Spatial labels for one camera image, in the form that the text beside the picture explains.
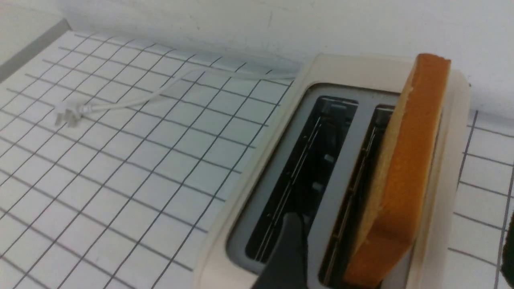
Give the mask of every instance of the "toaster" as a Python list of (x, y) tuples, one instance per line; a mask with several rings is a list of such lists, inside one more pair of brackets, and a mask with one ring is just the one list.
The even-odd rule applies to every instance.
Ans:
[[(377, 151), (412, 62), (318, 55), (286, 94), (204, 240), (196, 289), (342, 282)], [(450, 72), (415, 244), (380, 288), (442, 286), (470, 88)]]

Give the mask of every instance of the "power cord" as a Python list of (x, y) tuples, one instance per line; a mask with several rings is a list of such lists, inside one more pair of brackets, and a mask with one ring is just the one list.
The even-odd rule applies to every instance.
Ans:
[(160, 89), (154, 91), (152, 94), (143, 97), (141, 99), (135, 99), (126, 102), (113, 103), (113, 104), (85, 104), (85, 103), (77, 103), (73, 101), (64, 101), (55, 106), (54, 113), (56, 114), (56, 126), (60, 126), (62, 123), (68, 123), (69, 127), (75, 127), (79, 120), (83, 115), (106, 111), (106, 110), (116, 110), (122, 109), (129, 106), (135, 106), (143, 104), (147, 101), (154, 99), (155, 97), (162, 94), (165, 90), (169, 89), (175, 83), (186, 77), (187, 75), (195, 72), (205, 72), (212, 73), (219, 76), (239, 78), (239, 79), (247, 79), (247, 80), (272, 80), (272, 79), (291, 79), (295, 78), (296, 74), (277, 74), (277, 75), (267, 75), (267, 74), (246, 74), (246, 73), (233, 73), (230, 71), (225, 71), (221, 69), (205, 67), (205, 68), (193, 68), (188, 69), (181, 73), (180, 75), (174, 77), (169, 83), (163, 85)]

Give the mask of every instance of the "black object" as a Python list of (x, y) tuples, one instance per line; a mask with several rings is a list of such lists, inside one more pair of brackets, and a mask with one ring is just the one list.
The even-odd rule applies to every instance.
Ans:
[(308, 289), (307, 234), (302, 217), (286, 213), (277, 243), (252, 289)]
[(288, 212), (300, 214), (310, 231), (356, 110), (341, 99), (318, 98), (248, 241), (249, 258), (267, 263)]
[(511, 288), (514, 288), (514, 214), (512, 214), (512, 221), (510, 221), (509, 229), (507, 230), (507, 237), (505, 239), (505, 246), (503, 246), (503, 264), (502, 274), (505, 281)]
[(362, 213), (366, 204), (379, 148), (392, 115), (392, 107), (381, 106), (375, 110), (368, 133), (364, 139), (345, 198), (336, 219), (325, 258), (319, 271), (320, 282), (336, 289), (356, 289), (342, 282), (350, 261)]

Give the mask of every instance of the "bread slice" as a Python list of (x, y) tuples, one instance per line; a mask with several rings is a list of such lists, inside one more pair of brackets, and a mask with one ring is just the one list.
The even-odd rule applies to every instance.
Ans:
[(346, 283), (375, 288), (414, 243), (449, 71), (435, 55), (414, 63), (380, 147)]

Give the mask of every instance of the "white wall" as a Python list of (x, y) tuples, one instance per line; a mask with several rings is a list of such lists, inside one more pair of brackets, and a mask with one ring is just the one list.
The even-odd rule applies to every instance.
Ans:
[(465, 73), (475, 108), (514, 117), (512, 0), (8, 1), (56, 9), (74, 29), (107, 27), (285, 67), (319, 52), (432, 52)]
[(0, 3), (0, 66), (61, 20), (59, 16)]

